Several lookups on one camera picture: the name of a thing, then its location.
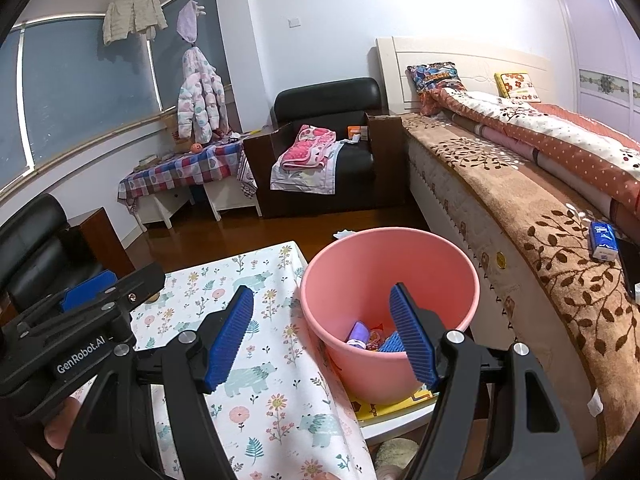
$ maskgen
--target brown leaf pattern bedspread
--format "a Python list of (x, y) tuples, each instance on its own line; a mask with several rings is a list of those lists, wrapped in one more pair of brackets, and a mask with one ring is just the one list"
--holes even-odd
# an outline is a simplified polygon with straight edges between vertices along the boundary
[[(640, 410), (640, 308), (625, 293), (620, 262), (590, 258), (588, 221), (577, 211), (595, 208), (534, 164), (514, 163), (517, 155), (458, 126), (417, 114), (402, 122), (487, 209), (545, 289), (604, 405), (602, 462)], [(473, 221), (446, 209), (459, 228)]]

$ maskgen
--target yellow floral pillow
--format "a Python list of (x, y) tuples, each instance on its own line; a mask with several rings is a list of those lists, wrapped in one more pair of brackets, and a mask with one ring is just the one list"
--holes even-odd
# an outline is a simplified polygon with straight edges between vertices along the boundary
[(495, 81), (498, 84), (498, 92), (501, 97), (533, 103), (540, 102), (538, 92), (526, 72), (496, 73)]

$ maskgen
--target purple bottle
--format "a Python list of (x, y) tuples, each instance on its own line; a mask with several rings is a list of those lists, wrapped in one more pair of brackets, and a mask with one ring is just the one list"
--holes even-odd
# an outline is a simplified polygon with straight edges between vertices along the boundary
[(347, 345), (355, 346), (356, 348), (362, 348), (363, 350), (366, 350), (368, 341), (369, 341), (369, 329), (365, 326), (363, 322), (356, 321), (356, 324), (353, 326), (353, 329), (349, 334)]

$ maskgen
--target metal screw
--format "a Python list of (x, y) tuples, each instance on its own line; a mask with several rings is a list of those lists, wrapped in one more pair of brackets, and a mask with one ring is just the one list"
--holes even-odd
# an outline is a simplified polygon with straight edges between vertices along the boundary
[(184, 343), (185, 345), (188, 345), (189, 343), (193, 343), (194, 341), (196, 341), (196, 337), (197, 335), (193, 330), (185, 330), (184, 332), (180, 332), (178, 341)]
[(127, 345), (126, 343), (120, 343), (119, 345), (116, 345), (116, 348), (113, 349), (113, 353), (118, 357), (123, 357), (129, 353), (129, 345)]
[(529, 347), (524, 343), (516, 343), (513, 345), (513, 351), (518, 355), (527, 355), (529, 353)]
[(460, 344), (465, 340), (465, 335), (459, 330), (450, 330), (447, 332), (447, 339), (452, 343)]

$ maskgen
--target black phone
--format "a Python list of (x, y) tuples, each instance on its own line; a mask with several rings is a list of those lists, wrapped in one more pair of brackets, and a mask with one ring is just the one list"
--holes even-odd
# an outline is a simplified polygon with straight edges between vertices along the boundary
[(632, 300), (636, 299), (636, 283), (640, 283), (640, 249), (631, 242), (616, 238), (618, 256), (625, 275), (625, 288)]

